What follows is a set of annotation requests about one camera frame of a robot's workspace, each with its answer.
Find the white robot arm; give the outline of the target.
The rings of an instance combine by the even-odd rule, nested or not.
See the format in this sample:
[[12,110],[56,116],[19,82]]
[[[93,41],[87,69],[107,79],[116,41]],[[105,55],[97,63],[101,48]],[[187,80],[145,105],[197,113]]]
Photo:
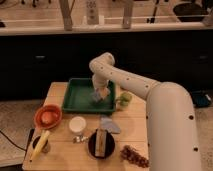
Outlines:
[[146,101],[150,171],[202,171],[194,105],[174,82],[159,82],[118,69],[110,53],[89,62],[96,90],[112,81]]

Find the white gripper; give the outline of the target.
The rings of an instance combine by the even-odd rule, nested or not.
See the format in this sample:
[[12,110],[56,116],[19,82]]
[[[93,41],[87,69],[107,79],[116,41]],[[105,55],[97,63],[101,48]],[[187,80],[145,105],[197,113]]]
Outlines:
[[95,84],[94,89],[95,95],[99,99],[105,99],[110,94],[110,90],[108,89],[107,86],[99,86],[98,84]]

